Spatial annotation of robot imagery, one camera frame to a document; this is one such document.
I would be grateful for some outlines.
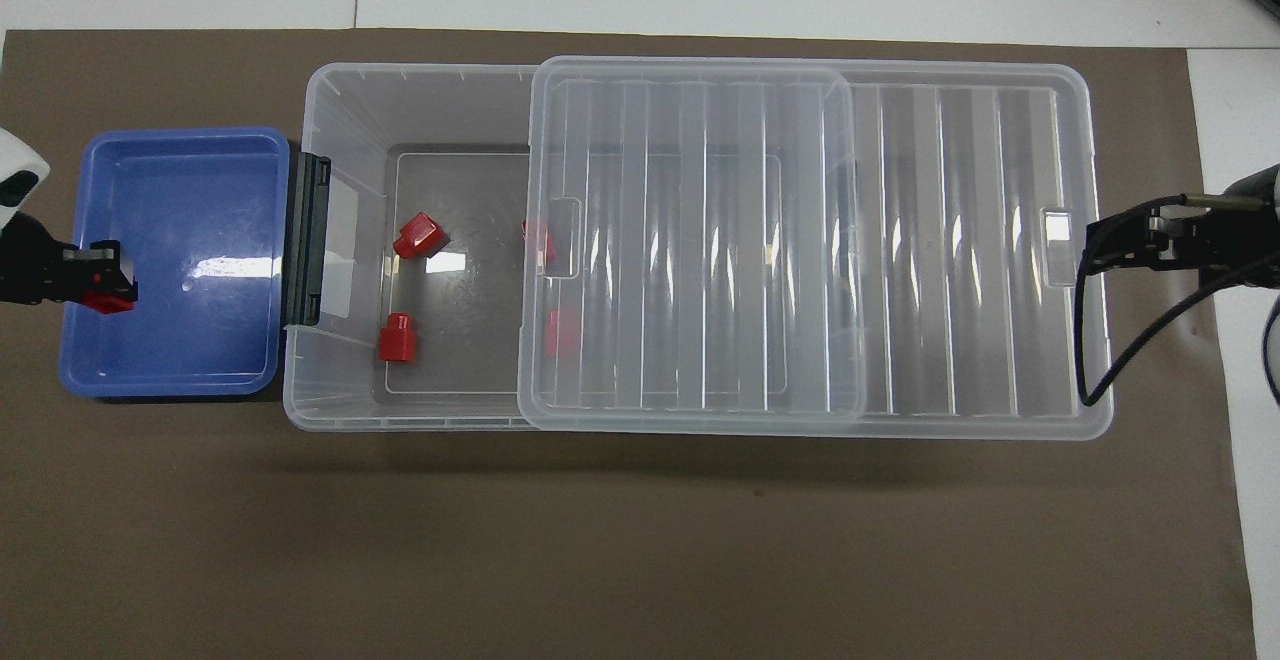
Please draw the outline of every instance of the blue plastic tray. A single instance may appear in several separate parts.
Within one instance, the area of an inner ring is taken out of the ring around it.
[[[68,304],[59,373],[83,397],[247,395],[275,376],[289,146],[265,127],[124,130],[84,150],[74,244],[119,240],[138,303]]]

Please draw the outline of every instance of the storage bin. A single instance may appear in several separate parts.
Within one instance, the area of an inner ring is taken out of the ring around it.
[[[120,130],[84,150],[73,244],[114,239],[145,297],[67,304],[59,377],[83,397],[248,395],[275,377],[289,146],[270,128]]]
[[[333,64],[307,86],[302,150],[329,174],[310,290],[284,278],[310,310],[284,322],[298,427],[1083,440],[1110,423],[1111,395],[1084,408],[1071,373],[1097,198],[1069,68]],[[416,212],[451,240],[403,260]],[[142,295],[164,281],[137,274]],[[1105,367],[1088,301],[1087,363]],[[378,359],[393,312],[412,315],[413,363]]]

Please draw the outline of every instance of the plastic lid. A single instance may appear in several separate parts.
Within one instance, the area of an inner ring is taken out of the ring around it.
[[[813,63],[534,77],[518,402],[540,428],[815,434],[865,395],[852,105]],[[554,253],[547,251],[554,246]]]
[[[289,146],[270,128],[108,132],[84,150],[72,242],[119,240],[138,303],[68,304],[83,397],[247,395],[275,376]]]

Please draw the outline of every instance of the robotic arm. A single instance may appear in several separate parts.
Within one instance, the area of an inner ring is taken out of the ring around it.
[[[79,249],[54,240],[42,224],[20,212],[45,177],[49,162],[0,128],[0,301],[69,301],[100,313],[133,310],[138,287],[119,242],[92,242]]]
[[[1203,208],[1206,212],[1166,217],[1165,208]],[[1125,347],[1096,386],[1084,371],[1084,289],[1093,274],[1108,269],[1199,272],[1199,287],[1166,310]],[[1148,200],[1123,214],[1092,223],[1075,274],[1075,386],[1080,402],[1093,405],[1120,375],[1129,359],[1179,315],[1225,287],[1280,287],[1280,165],[1233,183],[1224,194],[1170,194]],[[1280,402],[1280,335],[1276,333],[1280,301],[1271,310],[1262,340],[1262,361],[1271,394]]]

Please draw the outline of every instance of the red object in gripper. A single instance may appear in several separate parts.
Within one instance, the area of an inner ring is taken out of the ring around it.
[[[416,214],[401,228],[401,237],[392,242],[392,247],[401,258],[408,260],[416,255],[435,253],[448,240],[433,219],[426,214]]]
[[[387,327],[378,334],[378,358],[388,363],[412,363],[417,333],[406,313],[389,313]]]

